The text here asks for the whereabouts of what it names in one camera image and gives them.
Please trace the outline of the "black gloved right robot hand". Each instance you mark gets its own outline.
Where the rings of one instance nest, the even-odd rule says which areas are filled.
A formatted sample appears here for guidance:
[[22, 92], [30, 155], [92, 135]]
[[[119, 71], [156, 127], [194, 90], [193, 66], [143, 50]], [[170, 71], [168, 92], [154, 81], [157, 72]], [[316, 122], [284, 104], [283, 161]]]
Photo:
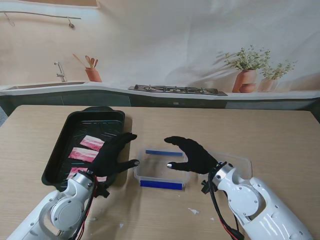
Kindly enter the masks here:
[[178, 146], [187, 157], [187, 162], [169, 162], [167, 164], [169, 169], [205, 175], [218, 164], [202, 145], [190, 138], [171, 136], [166, 137], [164, 141]]

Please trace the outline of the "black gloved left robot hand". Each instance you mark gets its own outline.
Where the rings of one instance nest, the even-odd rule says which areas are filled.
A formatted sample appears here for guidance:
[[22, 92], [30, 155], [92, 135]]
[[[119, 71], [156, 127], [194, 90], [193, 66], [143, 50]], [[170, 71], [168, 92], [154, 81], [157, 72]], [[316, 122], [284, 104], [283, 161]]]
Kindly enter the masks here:
[[126, 144], [137, 137], [136, 134], [125, 132], [115, 136], [110, 142], [104, 143], [87, 172], [96, 177], [109, 177], [138, 166], [140, 161], [137, 159], [118, 162], [118, 157]]

